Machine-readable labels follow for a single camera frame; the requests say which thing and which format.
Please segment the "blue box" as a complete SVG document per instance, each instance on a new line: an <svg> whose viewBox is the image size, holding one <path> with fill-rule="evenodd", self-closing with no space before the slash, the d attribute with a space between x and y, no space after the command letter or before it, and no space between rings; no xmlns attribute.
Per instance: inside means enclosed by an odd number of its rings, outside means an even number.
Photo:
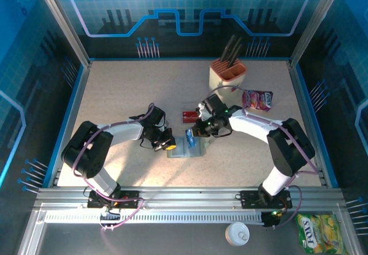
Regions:
<svg viewBox="0 0 368 255"><path fill-rule="evenodd" d="M192 129L189 128L185 131L187 145L189 149L192 149L197 146L196 138L193 135Z"/></svg>

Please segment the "green card holder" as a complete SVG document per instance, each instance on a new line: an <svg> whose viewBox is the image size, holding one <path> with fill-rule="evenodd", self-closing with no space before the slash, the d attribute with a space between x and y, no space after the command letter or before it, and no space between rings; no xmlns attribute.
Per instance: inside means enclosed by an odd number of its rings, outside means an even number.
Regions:
<svg viewBox="0 0 368 255"><path fill-rule="evenodd" d="M194 138L195 146L189 148L189 144L185 136L175 136L176 148L167 151L168 158L191 158L201 157L205 154L205 145L202 138Z"/></svg>

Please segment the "red box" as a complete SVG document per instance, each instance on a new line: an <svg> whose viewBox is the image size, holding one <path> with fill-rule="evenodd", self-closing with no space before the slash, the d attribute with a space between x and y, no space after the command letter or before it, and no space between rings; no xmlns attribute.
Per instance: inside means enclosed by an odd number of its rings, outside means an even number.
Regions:
<svg viewBox="0 0 368 255"><path fill-rule="evenodd" d="M183 124L195 123L199 118L199 114L196 111L183 111L182 122Z"/></svg>

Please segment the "pink candy bag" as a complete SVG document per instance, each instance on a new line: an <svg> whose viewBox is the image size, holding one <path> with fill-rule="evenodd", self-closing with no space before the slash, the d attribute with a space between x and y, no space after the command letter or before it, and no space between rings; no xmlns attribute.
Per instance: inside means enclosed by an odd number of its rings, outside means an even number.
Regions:
<svg viewBox="0 0 368 255"><path fill-rule="evenodd" d="M246 108L269 111L272 108L273 92L260 90L246 90L242 96Z"/></svg>

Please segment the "aluminium front beam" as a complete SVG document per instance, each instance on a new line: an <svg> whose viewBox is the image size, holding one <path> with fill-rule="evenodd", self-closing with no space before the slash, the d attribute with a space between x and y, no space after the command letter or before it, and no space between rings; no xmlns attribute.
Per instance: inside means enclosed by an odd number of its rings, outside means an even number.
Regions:
<svg viewBox="0 0 368 255"><path fill-rule="evenodd" d="M151 211L240 211L240 191L258 191L257 187L123 187L139 191L143 207ZM289 188L292 209L301 202L301 211L334 211L347 208L339 188ZM39 190L34 208L66 210L87 207L89 190L84 187L54 187Z"/></svg>

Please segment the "silver tin can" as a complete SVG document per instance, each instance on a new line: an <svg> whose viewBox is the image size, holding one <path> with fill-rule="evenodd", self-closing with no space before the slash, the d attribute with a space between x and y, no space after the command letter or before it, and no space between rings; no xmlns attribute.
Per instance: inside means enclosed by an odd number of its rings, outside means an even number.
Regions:
<svg viewBox="0 0 368 255"><path fill-rule="evenodd" d="M249 228L242 222L234 222L226 228L225 238L232 246L243 246L249 241Z"/></svg>

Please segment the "black controller box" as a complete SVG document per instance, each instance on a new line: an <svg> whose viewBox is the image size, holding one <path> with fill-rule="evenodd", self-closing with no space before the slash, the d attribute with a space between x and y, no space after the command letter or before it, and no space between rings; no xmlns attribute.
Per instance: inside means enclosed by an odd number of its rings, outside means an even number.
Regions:
<svg viewBox="0 0 368 255"><path fill-rule="evenodd" d="M261 219L264 227L274 227L279 225L284 209L278 209L270 212L262 212Z"/></svg>

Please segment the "yellow green candy bag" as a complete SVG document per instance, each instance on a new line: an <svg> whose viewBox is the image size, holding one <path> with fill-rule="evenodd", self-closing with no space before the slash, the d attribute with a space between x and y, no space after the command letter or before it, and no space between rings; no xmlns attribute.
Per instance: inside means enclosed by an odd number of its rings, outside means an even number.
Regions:
<svg viewBox="0 0 368 255"><path fill-rule="evenodd" d="M306 254L350 255L336 215L297 214L299 243Z"/></svg>

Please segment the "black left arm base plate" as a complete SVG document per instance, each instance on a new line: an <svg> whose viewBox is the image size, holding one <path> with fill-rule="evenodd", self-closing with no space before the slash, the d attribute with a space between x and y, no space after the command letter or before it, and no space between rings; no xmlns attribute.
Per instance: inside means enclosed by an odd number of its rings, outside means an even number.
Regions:
<svg viewBox="0 0 368 255"><path fill-rule="evenodd" d="M118 191L113 193L110 198L122 199L122 201L110 201L107 198L100 196L95 191L91 191L87 201L87 208L107 207L108 209L136 209L138 206L138 200L134 200L134 198L137 198L138 196L139 191Z"/></svg>

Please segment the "black handled knife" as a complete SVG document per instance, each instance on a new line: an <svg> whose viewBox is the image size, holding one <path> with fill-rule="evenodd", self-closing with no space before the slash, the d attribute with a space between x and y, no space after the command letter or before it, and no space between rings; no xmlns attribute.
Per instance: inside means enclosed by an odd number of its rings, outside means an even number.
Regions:
<svg viewBox="0 0 368 255"><path fill-rule="evenodd" d="M241 37L236 37L235 35L233 35L230 38L225 48L225 60L228 62L228 68L230 68L233 65L236 59L236 53L241 48L241 45L242 45Z"/></svg>
<svg viewBox="0 0 368 255"><path fill-rule="evenodd" d="M231 38L229 39L229 41L227 42L224 50L223 50L223 53L221 54L220 56L220 62L223 62L225 61L225 58L227 56L227 53L228 53L228 50L230 49L232 43L235 41L236 39L236 36L235 35L232 35Z"/></svg>
<svg viewBox="0 0 368 255"><path fill-rule="evenodd" d="M230 54L229 62L227 68L230 68L234 65L235 60L239 57L239 54L242 50L242 44L239 44Z"/></svg>

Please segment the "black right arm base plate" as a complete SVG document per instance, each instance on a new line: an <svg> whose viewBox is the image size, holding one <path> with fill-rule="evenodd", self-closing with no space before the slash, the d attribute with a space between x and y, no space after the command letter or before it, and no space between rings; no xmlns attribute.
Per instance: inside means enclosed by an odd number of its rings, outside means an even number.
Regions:
<svg viewBox="0 0 368 255"><path fill-rule="evenodd" d="M291 209L293 207L290 192L282 190L269 201L262 201L258 191L240 191L238 199L242 209Z"/></svg>

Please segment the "aluminium side rail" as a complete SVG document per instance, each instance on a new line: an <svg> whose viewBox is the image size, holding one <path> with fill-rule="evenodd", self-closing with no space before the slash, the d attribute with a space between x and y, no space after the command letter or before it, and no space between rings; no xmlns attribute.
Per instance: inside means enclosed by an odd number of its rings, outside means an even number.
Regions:
<svg viewBox="0 0 368 255"><path fill-rule="evenodd" d="M72 93L63 117L63 121L57 136L55 147L53 149L48 169L44 178L43 188L52 188L58 170L63 167L61 154L68 141L71 139L73 128L81 105L82 97L85 91L90 68L81 66L72 89Z"/></svg>
<svg viewBox="0 0 368 255"><path fill-rule="evenodd" d="M302 80L299 76L297 69L295 67L289 66L289 74L292 80L292 84L296 94L296 99L301 112L301 117L304 123L305 133L315 150L314 163L317 167L317 170L319 171L319 180L323 187L330 188L331 184L328 178L328 172L325 168L325 158L323 155L323 151L320 147L320 142L317 137L317 131L313 123L312 112L308 105L307 98L309 96L308 94L305 94Z"/></svg>

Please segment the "aluminium corner post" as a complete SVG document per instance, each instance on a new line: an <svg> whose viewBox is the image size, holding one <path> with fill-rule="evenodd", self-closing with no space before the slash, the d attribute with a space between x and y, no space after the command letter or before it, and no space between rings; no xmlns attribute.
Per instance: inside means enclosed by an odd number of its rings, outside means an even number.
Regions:
<svg viewBox="0 0 368 255"><path fill-rule="evenodd" d="M62 4L59 0L44 0L47 6L49 7L54 19L57 24L60 26L63 34L65 35L68 43L71 48L75 52L81 64L88 68L90 67L90 58L80 41L70 19L68 18L66 12L64 11Z"/></svg>
<svg viewBox="0 0 368 255"><path fill-rule="evenodd" d="M334 0L319 0L305 30L303 31L291 57L289 60L289 68L296 68L297 63L300 61L303 53L311 42L317 29L322 21L325 19L331 5Z"/></svg>

